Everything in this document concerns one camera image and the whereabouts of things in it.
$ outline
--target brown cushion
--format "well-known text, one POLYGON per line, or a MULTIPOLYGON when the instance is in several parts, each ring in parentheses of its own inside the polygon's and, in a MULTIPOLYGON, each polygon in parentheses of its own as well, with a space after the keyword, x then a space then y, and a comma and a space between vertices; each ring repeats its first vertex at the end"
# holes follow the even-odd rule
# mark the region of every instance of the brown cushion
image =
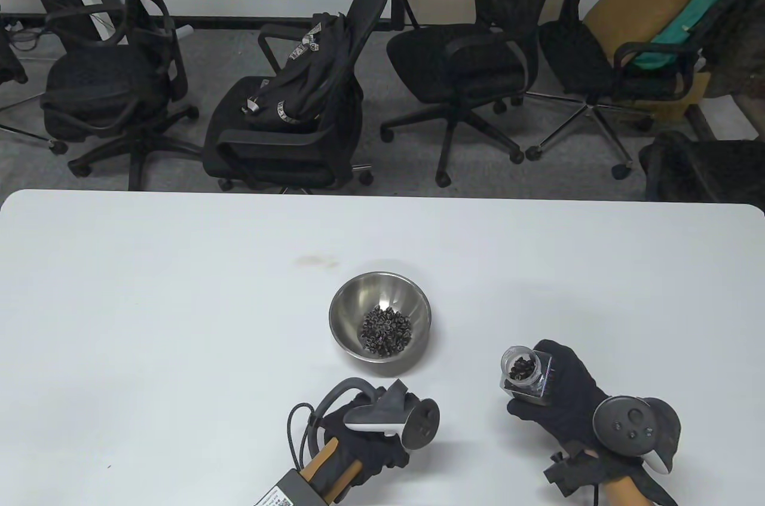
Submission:
POLYGON ((626 42, 650 42, 691 0, 600 0, 585 16, 585 26, 600 42, 610 63, 626 42))

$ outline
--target label sticker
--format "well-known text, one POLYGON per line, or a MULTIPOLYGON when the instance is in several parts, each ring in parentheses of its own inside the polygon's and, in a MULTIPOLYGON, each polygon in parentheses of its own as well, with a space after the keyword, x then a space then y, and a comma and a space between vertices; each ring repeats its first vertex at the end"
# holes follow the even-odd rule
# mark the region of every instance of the label sticker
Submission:
POLYGON ((292 500, 287 498, 278 486, 274 486, 255 506, 295 506, 295 504, 292 504, 292 500))

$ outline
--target controller button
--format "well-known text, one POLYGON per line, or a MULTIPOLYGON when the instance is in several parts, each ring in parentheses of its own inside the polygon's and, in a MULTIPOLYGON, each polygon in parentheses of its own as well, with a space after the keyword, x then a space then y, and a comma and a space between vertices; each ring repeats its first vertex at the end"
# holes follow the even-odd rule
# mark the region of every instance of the controller button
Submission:
POLYGON ((640 424, 642 422, 642 412, 637 410, 637 408, 633 408, 633 410, 629 411, 628 415, 629 422, 632 422, 632 424, 640 424))

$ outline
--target wrist strap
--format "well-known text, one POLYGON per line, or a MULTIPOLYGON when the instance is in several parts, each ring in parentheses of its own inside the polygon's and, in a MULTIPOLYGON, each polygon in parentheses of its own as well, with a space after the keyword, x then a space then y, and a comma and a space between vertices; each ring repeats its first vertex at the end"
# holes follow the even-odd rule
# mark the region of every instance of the wrist strap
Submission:
POLYGON ((622 479, 629 476, 635 483, 640 494, 659 506, 677 506, 666 490, 643 470, 641 459, 629 459, 610 452, 608 449, 598 449, 598 457, 590 456, 579 441, 564 445, 568 458, 558 452, 551 456, 555 464, 544 471, 547 481, 556 484, 568 498, 582 486, 598 486, 603 482, 622 479))

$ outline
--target black backpack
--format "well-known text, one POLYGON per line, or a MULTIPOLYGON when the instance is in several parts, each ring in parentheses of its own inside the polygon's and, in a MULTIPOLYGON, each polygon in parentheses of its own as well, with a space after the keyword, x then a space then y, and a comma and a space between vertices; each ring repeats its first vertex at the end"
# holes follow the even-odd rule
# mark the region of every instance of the black backpack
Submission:
POLYGON ((241 108, 260 131, 315 131, 329 91, 350 55, 351 35, 344 15, 315 14, 314 27, 275 77, 265 79, 241 108))

